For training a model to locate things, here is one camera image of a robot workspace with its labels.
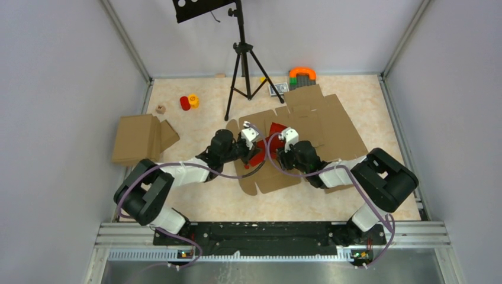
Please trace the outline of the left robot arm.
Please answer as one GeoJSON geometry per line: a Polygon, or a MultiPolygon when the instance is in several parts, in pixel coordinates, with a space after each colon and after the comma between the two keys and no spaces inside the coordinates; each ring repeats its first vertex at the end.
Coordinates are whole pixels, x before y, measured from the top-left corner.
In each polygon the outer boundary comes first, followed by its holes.
{"type": "Polygon", "coordinates": [[[170,190],[222,176],[226,163],[236,160],[249,163],[259,152],[256,142],[261,137],[252,128],[241,130],[237,136],[222,129],[216,131],[202,153],[189,160],[170,163],[140,160],[114,195],[119,214],[142,226],[164,229],[175,244],[186,243],[190,235],[189,219],[165,204],[170,190]]]}

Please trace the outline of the red paper box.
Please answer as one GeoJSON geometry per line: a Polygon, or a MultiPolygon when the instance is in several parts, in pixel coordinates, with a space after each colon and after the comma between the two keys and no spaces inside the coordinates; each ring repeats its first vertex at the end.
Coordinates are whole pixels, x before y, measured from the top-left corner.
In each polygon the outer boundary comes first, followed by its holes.
{"type": "Polygon", "coordinates": [[[261,134],[261,138],[255,142],[255,146],[260,152],[250,160],[249,164],[245,164],[244,168],[249,169],[250,167],[258,167],[269,159],[276,159],[277,148],[284,147],[284,142],[279,139],[279,134],[286,128],[285,125],[273,122],[269,129],[268,136],[264,136],[263,133],[258,130],[261,134]]]}

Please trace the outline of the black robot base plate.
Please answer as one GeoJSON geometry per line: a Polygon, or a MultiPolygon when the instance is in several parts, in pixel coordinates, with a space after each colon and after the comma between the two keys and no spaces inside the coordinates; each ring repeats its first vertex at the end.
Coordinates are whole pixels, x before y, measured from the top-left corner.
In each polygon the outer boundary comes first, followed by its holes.
{"type": "Polygon", "coordinates": [[[189,239],[204,256],[328,256],[339,246],[384,245],[382,225],[362,233],[345,222],[198,222],[181,229],[178,240],[156,231],[156,246],[184,245],[189,239]]]}

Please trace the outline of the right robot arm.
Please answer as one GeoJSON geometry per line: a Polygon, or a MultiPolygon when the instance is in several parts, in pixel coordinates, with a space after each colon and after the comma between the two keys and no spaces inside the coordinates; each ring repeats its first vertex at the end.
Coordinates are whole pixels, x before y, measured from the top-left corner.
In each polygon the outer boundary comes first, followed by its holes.
{"type": "Polygon", "coordinates": [[[322,160],[309,141],[300,141],[278,148],[276,159],[280,170],[295,169],[299,178],[318,189],[354,186],[364,204],[346,223],[347,236],[355,244],[364,243],[371,229],[381,222],[390,232],[395,231],[392,213],[419,185],[417,176],[381,148],[353,160],[322,160]]]}

